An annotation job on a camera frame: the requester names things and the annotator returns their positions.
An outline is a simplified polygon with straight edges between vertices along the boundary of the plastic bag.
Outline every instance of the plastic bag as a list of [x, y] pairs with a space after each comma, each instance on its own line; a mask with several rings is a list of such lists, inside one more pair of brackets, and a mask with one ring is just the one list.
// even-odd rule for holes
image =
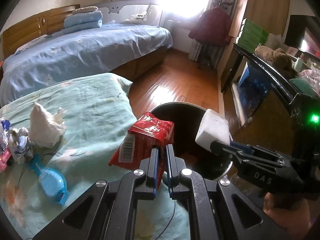
[[173, 122], [159, 120], [153, 114], [145, 113], [130, 127], [109, 165], [128, 170], [138, 169], [140, 161], [149, 158], [153, 145], [157, 145], [161, 149], [157, 178], [159, 188], [166, 167], [164, 148], [173, 143], [173, 130]]
[[311, 67], [311, 69], [306, 69], [299, 73], [299, 76], [302, 77], [308, 84], [315, 90], [315, 92], [320, 96], [320, 70]]

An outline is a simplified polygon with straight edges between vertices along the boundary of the screw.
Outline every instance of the screw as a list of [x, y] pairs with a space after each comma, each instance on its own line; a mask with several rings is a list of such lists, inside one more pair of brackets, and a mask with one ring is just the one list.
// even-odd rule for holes
[[140, 169], [137, 169], [137, 170], [135, 170], [135, 171], [133, 172], [133, 174], [136, 175], [136, 176], [141, 176], [141, 175], [143, 175], [143, 173], [144, 173], [144, 171], [143, 171], [143, 170], [140, 170]]
[[189, 175], [191, 175], [192, 170], [190, 170], [190, 169], [183, 169], [183, 170], [181, 171], [181, 173], [182, 173], [183, 175], [185, 175], [185, 176], [189, 176]]
[[103, 179], [101, 179], [101, 180], [98, 180], [97, 182], [96, 182], [96, 186], [97, 187], [104, 187], [104, 186], [106, 186], [106, 181], [105, 180], [103, 180]]
[[220, 179], [220, 184], [221, 185], [223, 185], [223, 186], [229, 186], [230, 185], [230, 180], [228, 180], [228, 179], [225, 179], [225, 178], [223, 178], [223, 179]]

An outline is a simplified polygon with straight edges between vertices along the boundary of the mattress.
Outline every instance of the mattress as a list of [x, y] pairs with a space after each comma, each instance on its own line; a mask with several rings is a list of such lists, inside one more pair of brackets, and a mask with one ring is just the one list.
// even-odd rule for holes
[[[24, 165], [14, 163], [0, 174], [0, 206], [23, 240], [32, 239], [97, 180], [112, 182], [128, 172], [108, 162], [136, 121], [127, 98], [131, 84], [112, 73], [82, 77], [33, 92], [0, 109], [0, 116], [15, 128], [30, 126], [34, 102], [52, 114], [59, 107], [66, 110], [67, 130], [60, 144], [36, 150], [45, 166], [66, 178], [70, 195], [64, 206], [44, 195], [36, 174]], [[156, 200], [138, 201], [135, 239], [156, 239], [168, 224], [159, 239], [190, 239], [188, 212], [169, 198], [162, 183]]]
[[170, 32], [148, 25], [105, 24], [65, 35], [54, 33], [4, 61], [0, 104], [59, 82], [107, 73], [163, 45], [172, 46]]

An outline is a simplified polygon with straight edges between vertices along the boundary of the plastic wrapper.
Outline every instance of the plastic wrapper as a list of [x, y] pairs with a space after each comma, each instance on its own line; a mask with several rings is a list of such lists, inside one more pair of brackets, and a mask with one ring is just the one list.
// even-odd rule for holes
[[300, 72], [299, 76], [307, 81], [320, 97], [320, 70], [312, 66], [311, 69]]
[[138, 169], [140, 161], [149, 158], [152, 147], [157, 145], [161, 149], [157, 173], [159, 188], [166, 167], [164, 148], [167, 144], [173, 143], [173, 130], [173, 122], [159, 120], [153, 114], [145, 113], [130, 127], [120, 147], [109, 161], [109, 165], [128, 170]]
[[15, 162], [18, 164], [30, 161], [33, 158], [33, 147], [25, 127], [9, 130], [9, 150]]
[[7, 168], [7, 162], [11, 157], [8, 148], [8, 130], [10, 128], [10, 122], [3, 117], [0, 118], [0, 122], [0, 172], [2, 172]]

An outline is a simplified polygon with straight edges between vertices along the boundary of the blue folded quilt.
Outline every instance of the blue folded quilt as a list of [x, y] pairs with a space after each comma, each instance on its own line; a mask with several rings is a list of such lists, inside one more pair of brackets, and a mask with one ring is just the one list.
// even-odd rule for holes
[[67, 28], [67, 27], [82, 24], [82, 23], [99, 21], [101, 19], [102, 19], [101, 11], [77, 13], [65, 18], [63, 26]]
[[81, 23], [77, 25], [73, 25], [71, 27], [62, 29], [63, 34], [68, 34], [68, 33], [74, 33], [77, 31], [82, 31], [82, 30], [87, 30], [87, 29], [93, 29], [93, 28], [100, 28], [102, 25], [102, 20], [95, 21], [95, 22], [87, 22], [87, 23]]

